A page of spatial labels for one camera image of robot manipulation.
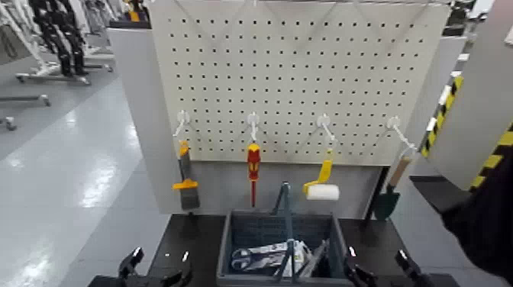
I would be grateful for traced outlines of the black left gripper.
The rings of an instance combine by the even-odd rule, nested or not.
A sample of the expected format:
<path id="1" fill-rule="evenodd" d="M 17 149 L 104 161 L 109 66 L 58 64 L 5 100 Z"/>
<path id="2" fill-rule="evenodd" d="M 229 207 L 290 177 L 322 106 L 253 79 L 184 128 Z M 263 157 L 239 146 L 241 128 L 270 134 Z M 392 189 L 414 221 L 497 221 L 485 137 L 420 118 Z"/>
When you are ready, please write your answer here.
<path id="1" fill-rule="evenodd" d="M 181 259 L 181 268 L 166 277 L 131 276 L 137 275 L 136 267 L 144 258 L 141 247 L 132 250 L 119 264 L 118 276 L 95 276 L 87 285 L 88 287 L 186 287 L 192 281 L 192 263 L 189 259 L 189 251 L 185 251 Z"/>

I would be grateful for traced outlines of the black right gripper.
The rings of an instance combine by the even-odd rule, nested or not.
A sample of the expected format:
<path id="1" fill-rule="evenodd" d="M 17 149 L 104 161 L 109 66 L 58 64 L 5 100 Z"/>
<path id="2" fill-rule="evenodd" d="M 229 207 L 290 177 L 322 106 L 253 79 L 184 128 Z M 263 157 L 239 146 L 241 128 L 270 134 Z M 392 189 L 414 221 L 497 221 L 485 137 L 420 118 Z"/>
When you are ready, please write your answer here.
<path id="1" fill-rule="evenodd" d="M 450 274 L 423 273 L 419 265 L 404 251 L 398 250 L 395 261 L 407 276 L 380 276 L 379 278 L 369 270 L 356 264 L 355 249 L 347 248 L 345 258 L 345 276 L 356 287 L 460 287 L 459 283 Z"/>

